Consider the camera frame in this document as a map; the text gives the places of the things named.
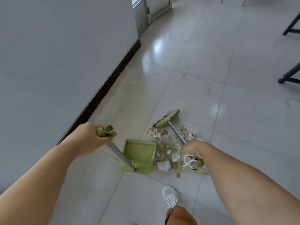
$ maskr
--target broom handle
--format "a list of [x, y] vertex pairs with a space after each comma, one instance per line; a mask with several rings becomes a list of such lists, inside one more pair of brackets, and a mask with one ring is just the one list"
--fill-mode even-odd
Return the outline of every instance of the broom handle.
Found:
[[177, 130], [174, 128], [174, 126], [172, 125], [172, 123], [168, 120], [167, 123], [169, 124], [169, 126], [171, 127], [171, 129], [173, 130], [173, 132], [176, 134], [176, 136], [178, 137], [178, 139], [180, 140], [180, 142], [182, 143], [182, 145], [186, 145], [186, 141], [182, 138], [182, 136], [177, 132]]
[[129, 160], [125, 157], [125, 155], [118, 149], [118, 147], [114, 144], [114, 142], [108, 143], [106, 145], [113, 153], [115, 153], [127, 166], [129, 166], [133, 171], [137, 169], [129, 162]]

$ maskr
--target person's left hand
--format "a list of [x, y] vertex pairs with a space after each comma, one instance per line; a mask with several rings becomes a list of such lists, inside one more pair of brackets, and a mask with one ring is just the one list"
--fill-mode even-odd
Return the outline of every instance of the person's left hand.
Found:
[[78, 150], [78, 155], [87, 155], [96, 151], [102, 145], [106, 145], [113, 141], [113, 136], [99, 137], [96, 134], [96, 127], [103, 128], [91, 122], [81, 124], [69, 136], [67, 136], [60, 144], [69, 145]]

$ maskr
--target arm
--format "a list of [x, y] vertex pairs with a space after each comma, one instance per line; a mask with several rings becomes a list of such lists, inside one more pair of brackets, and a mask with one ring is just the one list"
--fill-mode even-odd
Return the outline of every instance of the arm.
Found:
[[256, 168], [207, 142], [190, 141], [184, 151], [204, 160], [219, 197], [237, 224], [300, 224], [300, 201]]
[[80, 125], [0, 196], [1, 225], [50, 222], [70, 164], [113, 140], [98, 137], [96, 127], [102, 126]]

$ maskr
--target green dustpan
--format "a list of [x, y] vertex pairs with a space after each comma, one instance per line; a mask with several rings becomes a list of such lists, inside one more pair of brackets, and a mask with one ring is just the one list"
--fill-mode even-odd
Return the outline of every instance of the green dustpan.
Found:
[[[100, 137], [117, 135], [112, 125], [104, 129], [97, 127], [96, 133]], [[148, 174], [152, 170], [156, 143], [127, 139], [122, 151], [113, 142], [107, 144], [107, 147], [121, 159], [119, 164], [123, 171]]]
[[122, 153], [137, 170], [133, 171], [120, 160], [121, 169], [126, 172], [148, 174], [153, 167], [155, 148], [156, 143], [153, 142], [127, 139]]

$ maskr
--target brown pants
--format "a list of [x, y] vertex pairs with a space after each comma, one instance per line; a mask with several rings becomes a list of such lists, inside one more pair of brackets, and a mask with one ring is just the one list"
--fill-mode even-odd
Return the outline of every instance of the brown pants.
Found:
[[180, 206], [175, 206], [167, 211], [165, 225], [198, 225], [188, 211]]

